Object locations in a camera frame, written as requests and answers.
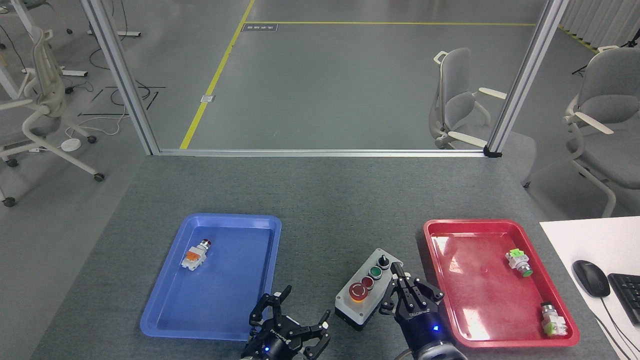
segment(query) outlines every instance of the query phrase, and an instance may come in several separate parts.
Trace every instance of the black selector switch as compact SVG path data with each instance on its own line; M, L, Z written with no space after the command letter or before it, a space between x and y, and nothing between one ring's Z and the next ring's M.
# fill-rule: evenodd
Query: black selector switch
M386 270L391 266L391 261L389 261L386 256L382 255L378 259L378 266L380 266L382 270Z

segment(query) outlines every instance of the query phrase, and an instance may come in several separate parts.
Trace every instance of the red emergency stop button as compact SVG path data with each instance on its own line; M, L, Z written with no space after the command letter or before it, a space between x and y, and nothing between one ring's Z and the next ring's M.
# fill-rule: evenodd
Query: red emergency stop button
M362 302L368 294L369 290L361 282L354 282L349 287L349 295L355 302Z

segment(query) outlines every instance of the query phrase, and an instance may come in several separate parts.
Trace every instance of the chair armrest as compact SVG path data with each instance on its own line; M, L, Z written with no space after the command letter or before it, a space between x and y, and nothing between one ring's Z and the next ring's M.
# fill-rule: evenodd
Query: chair armrest
M33 103L32 99L16 100L16 101L8 102L6 104L0 105L0 111L1 110L7 110L7 109L13 109L13 108L19 108L21 106L29 105L31 103Z
M587 124L595 127L599 132L607 134L607 135L611 135L613 134L613 130L609 129L608 127L604 126L602 123L600 123L599 121L597 121L596 119L594 119L593 117L590 117L589 115L585 114L585 113L581 113L581 112L577 112L575 113L575 116L578 117L578 119L586 122Z
M601 53L601 52L603 52L603 51L605 51L605 50L616 49L616 48L618 48L618 47L619 47L619 46L617 46L617 45L600 46L600 47L598 48L598 53Z
M493 97L497 97L498 99L506 99L507 98L507 94L505 94L504 92L498 91L498 90L494 90L494 89L489 89L489 88L478 88L478 91L485 94L485 95L490 95Z
M29 84L35 77L35 70L32 69L31 71L26 71L25 73L26 75L22 80L22 84L20 84L20 90L18 90L18 94L20 94L20 96L31 96L32 94L25 94L24 89L27 87L27 84Z
M471 144L473 146L477 146L477 147L485 147L486 146L486 141L484 141L482 139L478 139L475 136L459 133L457 131L449 131L447 133L447 135L452 137L452 138L454 138L454 139L456 139L456 140L460 140L461 142L469 143L469 144Z
M438 58L441 57L442 55L448 55L449 53L446 51L440 51L435 58L433 58L433 61L435 61L436 64L438 65L442 65L442 60L439 60Z

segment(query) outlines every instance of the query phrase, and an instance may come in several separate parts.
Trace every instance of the yellow floor line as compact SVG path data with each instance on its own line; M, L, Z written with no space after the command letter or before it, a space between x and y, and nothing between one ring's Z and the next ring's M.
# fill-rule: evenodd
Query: yellow floor line
M564 31L564 33L566 33L567 35L569 35L570 37L576 39L576 41L578 41L580 44L584 45L584 47L586 47L587 49L593 51L594 53L598 53L598 49L594 48L593 46L589 45L588 43L586 43L583 39L575 36L574 34L570 33L567 29L565 29L562 25L558 25L558 28L562 31Z
M247 24L535 26L525 22L247 21Z
M222 70L225 68L225 65L227 64L227 60L229 59L229 54L231 54L231 50L236 44L238 35L240 34L240 31L242 31L242 27L244 26L244 22L246 21L247 16L249 16L249 12L253 7L254 1L255 0L251 0L249 2L249 5L246 7L246 10L244 11L244 15L242 16L242 19L240 20L240 23L236 28L236 32L234 33L234 36L231 38L231 41L227 46L227 50L225 51L225 54L222 56L222 60L218 65L218 69L216 70L215 75L213 75L213 79L211 79L211 83L209 84L209 87L207 88L207 92L205 93L206 95L211 95L213 93L213 89L216 88L216 84L218 83L220 74L222 74ZM189 129L187 130L186 135L184 135L184 139L182 139L182 144L180 145L181 149L187 149L189 147L189 143L191 143L191 138L193 137L193 134L196 132L196 129L198 128L198 124L200 123L200 119L202 119L202 114L204 113L204 110L207 108L207 104L208 102L200 103L200 106L198 107L198 111L196 111L196 115L193 117L193 121L191 121L191 125L189 126Z

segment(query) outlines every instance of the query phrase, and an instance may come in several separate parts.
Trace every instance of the floor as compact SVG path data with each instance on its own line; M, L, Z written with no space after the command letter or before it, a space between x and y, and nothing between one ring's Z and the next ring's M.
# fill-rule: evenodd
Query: floor
M69 95L67 116L79 122L97 116L79 114L121 113L123 108L110 99L111 74L88 61L97 45L84 33L80 6L52 2L74 29L72 35L49 17L48 9L33 10L32 16L55 31L52 45L62 65L90 71L85 79L70 78L72 83L87 80L95 88L76 88ZM143 32L122 44L132 72L146 87L141 86L140 94L149 105L154 136L161 147L175 149L182 145L250 1L148 3L127 2L126 27L119 2L114 16L121 30ZM302 2L255 0L247 20L535 22L542 2L523 3L376 0L365 6L364 1L323 1L311 11ZM194 15L201 13L206 18ZM25 58L29 40L18 19L0 17L0 24ZM472 87L508 90L532 31L528 25L282 24L276 33L240 33L189 149L428 148L426 111L437 71L432 57L441 49L470 47ZM7 42L4 33L0 38ZM7 46L1 54L18 79L19 60ZM514 127L536 140L534 169L564 153L570 134L561 115L581 84L571 71L592 56L557 31ZM105 65L100 53L92 60ZM120 102L118 94L113 100ZM499 102L487 106L494 114L500 111ZM299 119L311 121L301 124ZM0 207L0 359L29 358L144 158L131 124L125 120L121 125L118 135L95 133L98 143L85 142L72 153L105 173L103 183L46 152L18 155L17 168L0 167L0 186L19 202L14 208ZM114 131L115 120L93 120L91 126ZM64 138L60 131L51 140ZM620 204L614 216L638 215L640 194L615 190ZM528 192L541 221L597 217L605 203L600 190L568 167L541 177Z

